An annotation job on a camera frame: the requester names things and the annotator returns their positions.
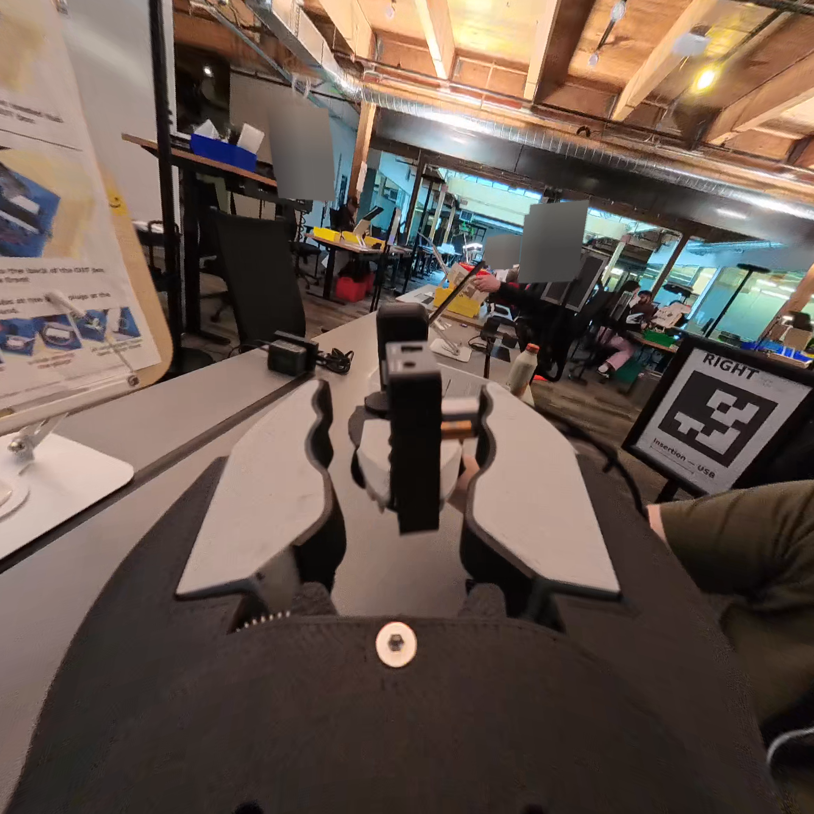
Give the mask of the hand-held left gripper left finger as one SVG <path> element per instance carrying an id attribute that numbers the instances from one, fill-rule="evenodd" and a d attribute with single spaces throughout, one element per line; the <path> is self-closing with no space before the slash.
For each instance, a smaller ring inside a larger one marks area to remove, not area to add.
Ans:
<path id="1" fill-rule="evenodd" d="M 176 587 L 182 601 L 240 596 L 250 612 L 292 612 L 302 587 L 329 594 L 347 532 L 329 473 L 328 382 L 276 401 L 223 465 Z"/>

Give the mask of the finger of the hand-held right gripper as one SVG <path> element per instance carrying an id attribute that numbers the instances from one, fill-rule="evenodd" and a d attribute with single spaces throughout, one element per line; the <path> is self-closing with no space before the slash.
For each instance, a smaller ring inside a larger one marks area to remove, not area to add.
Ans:
<path id="1" fill-rule="evenodd" d="M 459 440 L 440 443 L 440 500 L 447 501 L 454 493 L 460 477 L 463 445 Z"/>
<path id="2" fill-rule="evenodd" d="M 362 438 L 355 453 L 362 488 L 379 510 L 391 504 L 391 444 L 379 437 Z"/>

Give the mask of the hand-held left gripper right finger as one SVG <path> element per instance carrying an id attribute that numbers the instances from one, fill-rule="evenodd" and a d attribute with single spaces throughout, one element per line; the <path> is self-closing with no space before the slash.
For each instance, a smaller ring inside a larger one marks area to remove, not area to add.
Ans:
<path id="1" fill-rule="evenodd" d="M 478 420 L 459 549 L 472 584 L 497 586 L 509 616 L 544 616 L 555 596 L 619 602 L 619 578 L 571 444 L 496 383 L 481 391 Z"/>

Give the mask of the compact black USB hub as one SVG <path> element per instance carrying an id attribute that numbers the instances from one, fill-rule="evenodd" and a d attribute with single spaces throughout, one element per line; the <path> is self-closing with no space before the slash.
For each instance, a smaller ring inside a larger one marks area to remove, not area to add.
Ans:
<path id="1" fill-rule="evenodd" d="M 442 377 L 426 341 L 386 345 L 390 485 L 402 535 L 440 525 Z"/>

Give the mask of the person's right hand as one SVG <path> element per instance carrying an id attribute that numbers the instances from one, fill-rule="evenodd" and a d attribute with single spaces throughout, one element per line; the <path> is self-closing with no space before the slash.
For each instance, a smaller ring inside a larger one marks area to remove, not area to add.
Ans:
<path id="1" fill-rule="evenodd" d="M 470 484 L 478 473 L 479 464 L 477 463 L 475 457 L 470 454 L 463 453 L 455 488 L 447 500 L 449 505 L 462 514 L 466 511 L 467 495 Z"/>

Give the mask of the folding stand with tablet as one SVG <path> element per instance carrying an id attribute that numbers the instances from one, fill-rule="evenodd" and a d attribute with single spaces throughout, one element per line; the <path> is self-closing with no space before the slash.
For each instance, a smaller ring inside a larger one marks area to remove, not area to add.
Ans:
<path id="1" fill-rule="evenodd" d="M 447 335 L 448 330 L 444 327 L 444 323 L 442 322 L 442 318 L 447 314 L 445 312 L 446 307 L 451 304 L 452 300 L 458 295 L 464 288 L 467 287 L 468 284 L 471 284 L 474 288 L 478 291 L 479 289 L 474 284 L 474 281 L 478 278 L 478 276 L 482 276 L 483 272 L 488 276 L 488 270 L 486 270 L 486 263 L 481 260 L 477 264 L 471 267 L 464 267 L 461 264 L 456 264 L 452 271 L 450 272 L 449 276 L 451 277 L 452 281 L 444 288 L 451 287 L 453 288 L 453 293 L 449 296 L 449 298 L 443 302 L 442 306 L 439 309 L 431 309 L 430 315 L 428 317 L 428 325 L 429 325 L 429 332 L 433 334 L 435 337 L 431 342 L 431 349 L 434 352 L 439 352 L 442 355 L 446 354 L 448 357 L 453 359 L 460 359 L 462 361 L 467 361 L 468 356 L 463 352 L 463 347 L 460 343 L 453 341 Z M 480 320 L 482 316 L 482 312 L 484 309 L 484 304 L 482 306 L 482 310 L 480 315 L 476 319 L 469 319 L 458 316 L 457 314 L 450 313 L 453 318 L 463 318 L 464 320 L 468 320 L 470 323 L 475 323 Z"/>

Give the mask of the large yellow plastic bin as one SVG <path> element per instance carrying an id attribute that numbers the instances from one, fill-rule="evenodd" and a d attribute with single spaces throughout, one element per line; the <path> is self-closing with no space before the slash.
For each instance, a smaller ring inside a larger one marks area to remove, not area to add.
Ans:
<path id="1" fill-rule="evenodd" d="M 453 288 L 451 287 L 436 287 L 432 303 L 433 309 L 439 309 L 452 293 Z M 451 304 L 446 307 L 445 312 L 454 313 L 464 318 L 476 319 L 480 315 L 485 297 L 486 295 L 483 292 L 468 284 L 455 296 Z"/>

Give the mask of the white bottle orange cap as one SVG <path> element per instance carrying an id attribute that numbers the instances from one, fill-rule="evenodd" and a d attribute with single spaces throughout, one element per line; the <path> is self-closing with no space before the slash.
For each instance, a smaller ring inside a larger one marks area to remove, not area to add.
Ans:
<path id="1" fill-rule="evenodd" d="M 505 387 L 524 404 L 534 407 L 535 402 L 530 393 L 530 383 L 534 380 L 538 366 L 540 348 L 535 343 L 528 343 L 524 350 L 512 362 Z"/>

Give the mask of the black power adapter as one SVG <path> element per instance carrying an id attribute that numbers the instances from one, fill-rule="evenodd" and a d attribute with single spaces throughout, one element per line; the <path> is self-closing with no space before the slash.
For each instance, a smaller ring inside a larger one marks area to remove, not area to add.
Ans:
<path id="1" fill-rule="evenodd" d="M 314 372 L 318 357 L 316 342 L 286 331 L 275 331 L 267 347 L 267 369 L 297 378 Z"/>

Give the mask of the black-framed marker sign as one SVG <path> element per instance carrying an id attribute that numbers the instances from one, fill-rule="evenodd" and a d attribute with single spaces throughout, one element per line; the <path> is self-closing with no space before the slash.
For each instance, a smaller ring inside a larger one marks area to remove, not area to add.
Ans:
<path id="1" fill-rule="evenodd" d="M 693 497 L 767 478 L 812 418 L 812 372 L 696 336 L 673 354 L 622 449 Z"/>

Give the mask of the black-legged wooden desk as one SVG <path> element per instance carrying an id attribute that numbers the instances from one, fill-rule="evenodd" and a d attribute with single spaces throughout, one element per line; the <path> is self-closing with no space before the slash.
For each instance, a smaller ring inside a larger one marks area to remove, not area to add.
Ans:
<path id="1" fill-rule="evenodd" d="M 228 340 L 206 331 L 201 312 L 201 277 L 217 271 L 217 245 L 211 237 L 211 213 L 236 213 L 235 197 L 244 196 L 263 204 L 279 201 L 271 164 L 257 160 L 256 171 L 232 168 L 200 158 L 190 149 L 190 136 L 172 134 L 172 165 L 178 170 L 181 206 L 181 290 L 184 300 L 185 335 L 225 346 Z"/>

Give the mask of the blue plastic bin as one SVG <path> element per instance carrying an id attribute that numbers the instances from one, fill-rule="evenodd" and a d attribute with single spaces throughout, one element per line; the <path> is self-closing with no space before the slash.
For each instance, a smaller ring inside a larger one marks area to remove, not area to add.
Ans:
<path id="1" fill-rule="evenodd" d="M 228 141 L 207 137 L 201 134 L 190 136 L 190 149 L 200 158 L 239 168 L 250 173 L 256 171 L 257 156 L 245 148 Z"/>

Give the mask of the black floor lamp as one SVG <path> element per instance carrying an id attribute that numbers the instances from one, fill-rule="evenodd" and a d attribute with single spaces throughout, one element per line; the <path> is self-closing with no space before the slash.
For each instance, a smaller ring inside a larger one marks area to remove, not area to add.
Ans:
<path id="1" fill-rule="evenodd" d="M 170 137 L 167 49 L 164 13 L 160 1 L 148 1 L 151 71 L 154 87 L 156 151 L 159 196 L 164 234 L 164 261 L 167 276 L 168 325 L 173 357 L 167 377 L 183 373 L 184 348 L 181 345 L 181 273 L 179 269 L 178 230 L 175 219 L 175 194 Z"/>

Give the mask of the printed instruction sheet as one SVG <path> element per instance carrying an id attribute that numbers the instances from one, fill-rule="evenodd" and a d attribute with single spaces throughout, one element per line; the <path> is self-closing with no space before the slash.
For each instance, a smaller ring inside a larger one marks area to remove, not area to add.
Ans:
<path id="1" fill-rule="evenodd" d="M 3 413 L 160 362 L 54 2 L 1 3 Z"/>

